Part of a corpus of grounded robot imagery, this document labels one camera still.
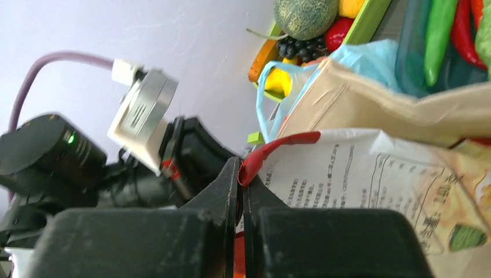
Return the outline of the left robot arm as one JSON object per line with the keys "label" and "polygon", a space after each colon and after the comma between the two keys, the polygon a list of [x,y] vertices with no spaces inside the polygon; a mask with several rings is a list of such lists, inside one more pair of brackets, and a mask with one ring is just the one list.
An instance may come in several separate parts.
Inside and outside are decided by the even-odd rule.
{"label": "left robot arm", "polygon": [[56,214],[71,208],[181,207],[221,172],[233,153],[198,118],[177,117],[156,144],[161,175],[121,149],[118,161],[60,115],[41,115],[1,137],[1,185],[14,193],[1,246],[33,248]]}

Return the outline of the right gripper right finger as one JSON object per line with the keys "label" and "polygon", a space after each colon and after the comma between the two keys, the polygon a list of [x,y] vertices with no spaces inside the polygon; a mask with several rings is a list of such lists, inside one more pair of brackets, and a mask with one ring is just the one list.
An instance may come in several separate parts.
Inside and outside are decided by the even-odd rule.
{"label": "right gripper right finger", "polygon": [[290,208],[259,178],[243,191],[247,277],[431,277],[391,210]]}

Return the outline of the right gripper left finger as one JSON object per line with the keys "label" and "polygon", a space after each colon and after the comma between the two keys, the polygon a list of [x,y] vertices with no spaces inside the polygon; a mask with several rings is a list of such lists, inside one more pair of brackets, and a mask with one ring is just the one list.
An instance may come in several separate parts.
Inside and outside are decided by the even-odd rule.
{"label": "right gripper left finger", "polygon": [[25,277],[232,277],[239,158],[177,209],[70,209],[38,240]]}

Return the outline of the light blue plastic bag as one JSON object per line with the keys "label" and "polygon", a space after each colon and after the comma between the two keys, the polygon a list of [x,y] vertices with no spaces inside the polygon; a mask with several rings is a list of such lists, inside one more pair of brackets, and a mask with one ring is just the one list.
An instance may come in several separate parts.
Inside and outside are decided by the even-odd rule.
{"label": "light blue plastic bag", "polygon": [[[363,43],[360,45],[342,44],[330,54],[330,58],[347,67],[356,74],[377,81],[389,89],[400,92],[401,88],[395,77],[395,62],[398,42],[392,39]],[[257,85],[256,112],[260,132],[264,143],[273,141],[279,133],[283,121],[290,114],[293,107],[317,77],[320,76],[319,63],[300,67],[288,65],[279,61],[270,61],[259,76]],[[285,70],[291,80],[292,96],[287,96],[279,102],[276,115],[267,118],[262,110],[262,102],[266,92],[266,79],[273,70]]]}

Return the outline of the red white chips bag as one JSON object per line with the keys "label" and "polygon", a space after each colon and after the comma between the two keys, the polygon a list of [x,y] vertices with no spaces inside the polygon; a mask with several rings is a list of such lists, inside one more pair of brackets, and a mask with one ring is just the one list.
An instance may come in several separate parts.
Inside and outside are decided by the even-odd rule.
{"label": "red white chips bag", "polygon": [[239,172],[296,208],[389,209],[411,223],[436,277],[490,276],[490,140],[449,149],[381,130],[296,134],[251,152]]}

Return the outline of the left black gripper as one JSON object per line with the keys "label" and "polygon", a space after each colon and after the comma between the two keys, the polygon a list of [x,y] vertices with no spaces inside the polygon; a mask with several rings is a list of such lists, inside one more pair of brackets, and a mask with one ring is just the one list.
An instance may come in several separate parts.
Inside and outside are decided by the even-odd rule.
{"label": "left black gripper", "polygon": [[121,149],[118,162],[105,168],[100,207],[181,207],[213,182],[235,156],[198,118],[183,116],[167,125],[158,154],[163,159],[160,176]]}

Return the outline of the beige canvas tote bag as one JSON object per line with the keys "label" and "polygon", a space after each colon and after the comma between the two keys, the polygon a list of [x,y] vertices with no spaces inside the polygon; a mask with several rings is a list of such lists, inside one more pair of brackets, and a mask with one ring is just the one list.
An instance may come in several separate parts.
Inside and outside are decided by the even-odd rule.
{"label": "beige canvas tote bag", "polygon": [[443,147],[462,139],[489,144],[490,83],[414,98],[325,58],[278,137],[342,128],[381,129],[393,137]]}

